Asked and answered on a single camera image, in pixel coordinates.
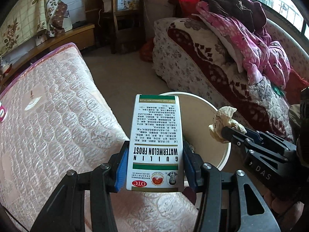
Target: pink floral quilt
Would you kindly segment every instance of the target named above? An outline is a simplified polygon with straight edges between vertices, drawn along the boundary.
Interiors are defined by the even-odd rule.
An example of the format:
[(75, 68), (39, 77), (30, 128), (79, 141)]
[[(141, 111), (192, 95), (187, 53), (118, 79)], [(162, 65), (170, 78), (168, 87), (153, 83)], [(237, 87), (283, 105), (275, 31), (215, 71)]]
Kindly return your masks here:
[(289, 80), (290, 64), (278, 41), (273, 41), (267, 46), (236, 18), (210, 12), (208, 3), (204, 1), (197, 4), (197, 11), (201, 14), (202, 20), (214, 26), (222, 36), (229, 36), (240, 49), (250, 85), (259, 83), (264, 75), (276, 86), (285, 89)]

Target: blue gripper pad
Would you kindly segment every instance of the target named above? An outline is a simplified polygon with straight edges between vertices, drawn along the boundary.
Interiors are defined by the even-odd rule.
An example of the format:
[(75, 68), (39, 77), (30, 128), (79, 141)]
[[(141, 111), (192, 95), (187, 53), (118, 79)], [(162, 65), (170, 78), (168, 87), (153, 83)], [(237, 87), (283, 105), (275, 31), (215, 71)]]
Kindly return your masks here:
[(116, 172), (116, 181), (115, 181), (115, 190), (116, 193), (123, 187), (126, 182), (127, 177), (127, 166), (128, 166), (128, 153), (129, 146), (125, 148), (120, 163), (118, 165), (118, 169)]
[(192, 153), (189, 144), (183, 141), (183, 165), (189, 186), (195, 193), (203, 191), (204, 180), (201, 174), (203, 160), (199, 154)]

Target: pile of clothes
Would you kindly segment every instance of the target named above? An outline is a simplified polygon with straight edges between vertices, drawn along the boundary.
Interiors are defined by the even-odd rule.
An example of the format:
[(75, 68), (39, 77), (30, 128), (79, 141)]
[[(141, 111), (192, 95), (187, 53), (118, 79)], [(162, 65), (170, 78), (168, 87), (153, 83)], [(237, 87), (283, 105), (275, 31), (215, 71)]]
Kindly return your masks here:
[(197, 11), (202, 20), (215, 27), (222, 36), (230, 37), (240, 50), (249, 84), (266, 76), (284, 90), (289, 80), (290, 64), (278, 41), (266, 31), (267, 18), (261, 3), (252, 0), (201, 0)]

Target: tiled floor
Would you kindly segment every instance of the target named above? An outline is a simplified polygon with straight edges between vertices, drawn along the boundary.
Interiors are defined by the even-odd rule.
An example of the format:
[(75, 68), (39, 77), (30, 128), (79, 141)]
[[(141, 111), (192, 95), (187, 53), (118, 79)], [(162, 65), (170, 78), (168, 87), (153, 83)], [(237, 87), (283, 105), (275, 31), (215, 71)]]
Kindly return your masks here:
[(138, 52), (113, 55), (109, 47), (104, 47), (83, 57), (96, 86), (127, 136), (130, 135), (135, 96), (171, 91), (152, 70), (152, 64), (140, 60)]

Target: beige bucket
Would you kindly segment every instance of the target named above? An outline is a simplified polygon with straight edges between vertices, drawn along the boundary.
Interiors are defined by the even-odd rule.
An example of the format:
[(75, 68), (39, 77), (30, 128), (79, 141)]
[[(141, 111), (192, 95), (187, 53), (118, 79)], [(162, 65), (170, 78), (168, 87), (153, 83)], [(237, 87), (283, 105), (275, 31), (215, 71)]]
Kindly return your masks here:
[(208, 126), (213, 123), (217, 109), (205, 99), (186, 92), (167, 92), (177, 95), (180, 102), (182, 134), (204, 162), (222, 170), (228, 161), (231, 143), (222, 144), (213, 139)]

